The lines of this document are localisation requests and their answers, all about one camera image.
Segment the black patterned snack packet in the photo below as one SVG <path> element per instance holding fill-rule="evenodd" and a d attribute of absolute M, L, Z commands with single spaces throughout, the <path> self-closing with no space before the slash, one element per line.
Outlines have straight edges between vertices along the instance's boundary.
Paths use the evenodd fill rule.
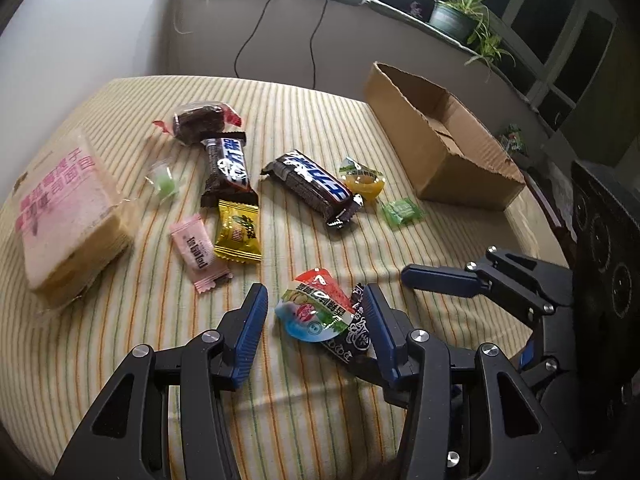
<path fill-rule="evenodd" d="M 362 306 L 363 289 L 363 284 L 358 283 L 352 290 L 350 302 L 355 314 L 346 330 L 321 344 L 324 350 L 344 365 L 365 356 L 370 348 L 370 333 Z"/>

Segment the red jelly cup snack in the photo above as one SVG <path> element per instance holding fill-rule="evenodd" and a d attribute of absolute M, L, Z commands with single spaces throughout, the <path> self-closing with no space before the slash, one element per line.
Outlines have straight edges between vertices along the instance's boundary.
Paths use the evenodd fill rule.
<path fill-rule="evenodd" d="M 355 310 L 331 273 L 314 268 L 297 275 L 282 292 L 276 315 L 293 338 L 323 342 L 347 330 Z"/>

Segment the pink candy packet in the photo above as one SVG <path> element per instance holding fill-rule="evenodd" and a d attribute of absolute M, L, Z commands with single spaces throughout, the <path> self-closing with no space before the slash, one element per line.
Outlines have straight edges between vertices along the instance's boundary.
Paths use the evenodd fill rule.
<path fill-rule="evenodd" d="M 200 214 L 172 224 L 169 233 L 199 294 L 214 289 L 219 280 L 230 278 L 228 264 L 215 255 L 214 244 Z"/>

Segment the yellow candy packet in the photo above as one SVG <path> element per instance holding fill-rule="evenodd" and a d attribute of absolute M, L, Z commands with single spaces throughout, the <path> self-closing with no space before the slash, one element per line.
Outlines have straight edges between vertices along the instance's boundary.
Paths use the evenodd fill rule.
<path fill-rule="evenodd" d="M 258 240 L 259 208 L 221 200 L 214 253 L 218 258 L 238 263 L 262 261 Z"/>

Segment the snickers bar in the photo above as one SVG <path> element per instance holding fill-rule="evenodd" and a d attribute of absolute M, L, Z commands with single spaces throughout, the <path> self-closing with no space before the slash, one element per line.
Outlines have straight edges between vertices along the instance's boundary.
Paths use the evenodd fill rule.
<path fill-rule="evenodd" d="M 329 229 L 339 230 L 363 207 L 363 198 L 299 150 L 277 157 L 262 168 L 322 215 Z"/>
<path fill-rule="evenodd" d="M 257 206 L 258 195 L 250 185 L 244 146 L 246 133 L 229 131 L 201 140 L 207 155 L 207 178 L 201 196 L 203 208 L 213 208 L 221 200 Z"/>

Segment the yellow jelly cup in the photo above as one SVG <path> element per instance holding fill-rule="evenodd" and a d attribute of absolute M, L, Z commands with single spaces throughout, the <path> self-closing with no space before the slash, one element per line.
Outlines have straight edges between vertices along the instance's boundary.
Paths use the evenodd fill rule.
<path fill-rule="evenodd" d="M 375 202 L 386 183 L 382 172 L 360 164 L 352 157 L 343 159 L 338 176 L 350 192 L 359 194 L 366 202 Z"/>

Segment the green clear candy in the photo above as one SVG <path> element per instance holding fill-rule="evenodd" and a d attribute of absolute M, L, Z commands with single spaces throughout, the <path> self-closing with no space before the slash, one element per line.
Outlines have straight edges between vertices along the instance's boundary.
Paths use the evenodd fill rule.
<path fill-rule="evenodd" d="M 156 162 L 152 165 L 145 180 L 152 186 L 160 203 L 175 196 L 179 191 L 178 181 L 174 178 L 167 162 Z"/>

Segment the brownie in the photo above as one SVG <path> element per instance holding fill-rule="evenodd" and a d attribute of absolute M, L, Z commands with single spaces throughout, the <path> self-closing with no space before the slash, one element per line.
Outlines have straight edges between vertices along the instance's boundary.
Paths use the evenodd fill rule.
<path fill-rule="evenodd" d="M 218 138 L 226 132 L 240 131 L 241 116 L 227 103 L 217 101 L 191 102 L 178 106 L 164 119 L 152 124 L 185 146 Z"/>

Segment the light green candy packet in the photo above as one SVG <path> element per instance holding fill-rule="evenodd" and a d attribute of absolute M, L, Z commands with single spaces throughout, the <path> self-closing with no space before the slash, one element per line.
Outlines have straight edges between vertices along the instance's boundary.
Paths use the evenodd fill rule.
<path fill-rule="evenodd" d="M 408 197 L 384 203 L 382 213 L 387 224 L 393 229 L 423 218 L 422 209 Z"/>

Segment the open cardboard box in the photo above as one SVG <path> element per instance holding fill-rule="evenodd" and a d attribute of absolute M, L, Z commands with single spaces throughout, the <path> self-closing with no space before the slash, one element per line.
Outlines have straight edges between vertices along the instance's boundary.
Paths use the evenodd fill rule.
<path fill-rule="evenodd" d="M 503 211 L 525 188 L 511 156 L 447 89 L 375 62 L 364 96 L 421 200 Z"/>

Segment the pink wrapped sandwich bread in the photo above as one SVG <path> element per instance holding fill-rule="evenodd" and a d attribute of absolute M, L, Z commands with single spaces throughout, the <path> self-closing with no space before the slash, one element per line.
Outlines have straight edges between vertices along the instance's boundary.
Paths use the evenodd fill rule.
<path fill-rule="evenodd" d="M 32 160 L 11 198 L 28 289 L 48 309 L 71 304 L 134 244 L 138 206 L 79 129 Z"/>

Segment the potted spider plant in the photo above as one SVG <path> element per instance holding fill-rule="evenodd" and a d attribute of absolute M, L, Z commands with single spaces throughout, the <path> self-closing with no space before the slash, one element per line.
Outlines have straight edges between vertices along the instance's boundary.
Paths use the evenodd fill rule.
<path fill-rule="evenodd" d="M 473 49 L 473 54 L 464 62 L 465 66 L 480 63 L 491 73 L 503 58 L 508 58 L 516 66 L 514 55 L 502 45 L 502 37 L 491 30 L 485 0 L 433 1 L 434 9 L 428 24 Z"/>

